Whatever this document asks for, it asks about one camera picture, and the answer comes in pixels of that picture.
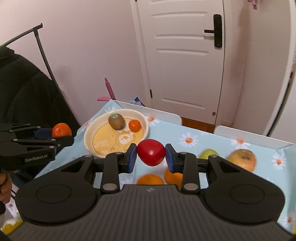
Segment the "left hand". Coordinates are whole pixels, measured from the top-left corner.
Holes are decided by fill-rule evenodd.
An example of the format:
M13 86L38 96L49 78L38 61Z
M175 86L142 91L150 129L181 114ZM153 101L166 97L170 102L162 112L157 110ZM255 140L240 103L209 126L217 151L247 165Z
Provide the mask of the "left hand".
M8 172L1 173L0 176L0 201L4 204L10 202L12 181Z

